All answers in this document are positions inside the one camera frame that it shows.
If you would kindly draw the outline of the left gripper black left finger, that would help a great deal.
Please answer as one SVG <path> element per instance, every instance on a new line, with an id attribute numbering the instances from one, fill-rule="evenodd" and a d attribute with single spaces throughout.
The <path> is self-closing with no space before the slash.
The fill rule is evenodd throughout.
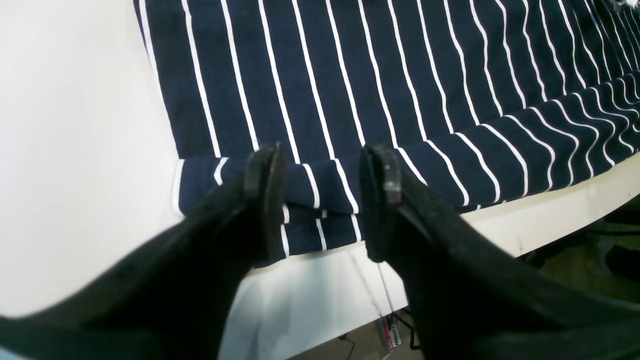
<path id="1" fill-rule="evenodd" d="M 281 144 L 252 153 L 183 221 L 59 303 L 1 318 L 1 349 L 28 360 L 215 360 L 238 287 L 282 249 Z"/>

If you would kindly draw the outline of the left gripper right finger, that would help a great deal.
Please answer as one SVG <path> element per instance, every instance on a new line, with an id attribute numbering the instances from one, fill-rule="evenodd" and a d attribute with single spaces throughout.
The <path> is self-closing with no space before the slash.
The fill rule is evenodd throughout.
<path id="1" fill-rule="evenodd" d="M 359 155 L 368 258 L 400 276 L 426 360 L 637 360 L 639 306 L 512 257 L 399 164 Z"/>

